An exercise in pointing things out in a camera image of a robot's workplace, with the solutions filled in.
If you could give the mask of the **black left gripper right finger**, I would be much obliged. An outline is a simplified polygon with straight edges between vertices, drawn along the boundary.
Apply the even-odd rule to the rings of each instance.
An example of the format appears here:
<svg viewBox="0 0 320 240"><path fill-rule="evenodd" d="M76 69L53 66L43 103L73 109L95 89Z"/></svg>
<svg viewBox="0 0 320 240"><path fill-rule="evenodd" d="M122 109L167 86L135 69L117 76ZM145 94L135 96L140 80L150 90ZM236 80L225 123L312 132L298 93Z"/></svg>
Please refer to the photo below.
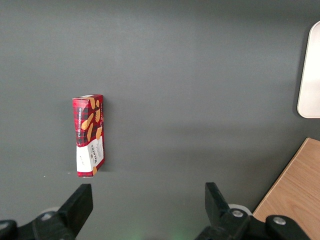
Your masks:
<svg viewBox="0 0 320 240"><path fill-rule="evenodd" d="M214 182L205 184L205 210L210 225L198 240L266 240L265 224L240 208L231 208Z"/></svg>

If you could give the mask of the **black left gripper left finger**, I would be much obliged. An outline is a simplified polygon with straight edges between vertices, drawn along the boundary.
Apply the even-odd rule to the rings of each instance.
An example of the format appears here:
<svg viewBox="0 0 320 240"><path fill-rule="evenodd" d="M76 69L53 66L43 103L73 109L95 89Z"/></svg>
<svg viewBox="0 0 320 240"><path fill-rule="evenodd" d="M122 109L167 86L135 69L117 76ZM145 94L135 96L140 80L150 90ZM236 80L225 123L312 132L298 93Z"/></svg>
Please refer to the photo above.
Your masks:
<svg viewBox="0 0 320 240"><path fill-rule="evenodd" d="M81 184L56 211L46 211L32 222L36 240L74 240L93 210L92 186Z"/></svg>

